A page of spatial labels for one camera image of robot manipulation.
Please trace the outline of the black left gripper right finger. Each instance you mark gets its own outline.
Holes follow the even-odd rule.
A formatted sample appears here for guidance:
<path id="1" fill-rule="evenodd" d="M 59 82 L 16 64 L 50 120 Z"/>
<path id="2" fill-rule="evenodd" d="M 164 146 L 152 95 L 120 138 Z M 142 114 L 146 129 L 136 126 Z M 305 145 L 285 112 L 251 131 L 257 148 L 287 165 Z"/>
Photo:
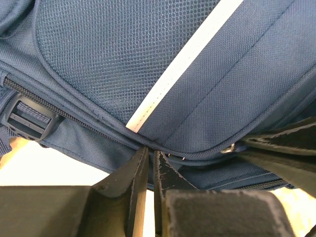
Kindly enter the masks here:
<path id="1" fill-rule="evenodd" d="M 157 237 L 292 237 L 280 201 L 270 192 L 202 191 L 154 153 Z"/>

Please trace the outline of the navy blue student backpack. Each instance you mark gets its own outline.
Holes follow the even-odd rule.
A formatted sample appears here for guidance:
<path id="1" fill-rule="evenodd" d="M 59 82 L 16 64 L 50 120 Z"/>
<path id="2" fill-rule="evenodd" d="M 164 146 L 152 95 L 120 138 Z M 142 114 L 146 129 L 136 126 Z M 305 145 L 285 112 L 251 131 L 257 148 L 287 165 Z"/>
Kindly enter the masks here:
<path id="1" fill-rule="evenodd" d="M 108 173 L 142 146 L 199 189 L 293 187 L 241 139 L 316 117 L 313 0 L 3 0 L 0 153 Z"/>

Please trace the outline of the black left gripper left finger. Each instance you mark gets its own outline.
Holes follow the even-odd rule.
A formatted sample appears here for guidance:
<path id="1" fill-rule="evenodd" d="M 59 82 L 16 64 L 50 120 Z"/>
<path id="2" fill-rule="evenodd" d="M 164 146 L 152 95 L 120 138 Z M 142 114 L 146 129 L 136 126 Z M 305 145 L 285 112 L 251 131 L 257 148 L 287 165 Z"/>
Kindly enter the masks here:
<path id="1" fill-rule="evenodd" d="M 149 150 L 92 186 L 3 186 L 3 237 L 140 237 Z"/>

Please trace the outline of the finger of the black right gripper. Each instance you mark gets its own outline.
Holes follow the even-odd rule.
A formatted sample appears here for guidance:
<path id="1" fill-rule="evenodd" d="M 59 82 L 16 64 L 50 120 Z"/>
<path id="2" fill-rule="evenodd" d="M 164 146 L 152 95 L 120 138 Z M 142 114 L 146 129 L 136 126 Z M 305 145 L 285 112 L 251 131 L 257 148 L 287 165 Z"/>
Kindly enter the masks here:
<path id="1" fill-rule="evenodd" d="M 238 157 L 316 196 L 316 118 L 241 139 Z"/>

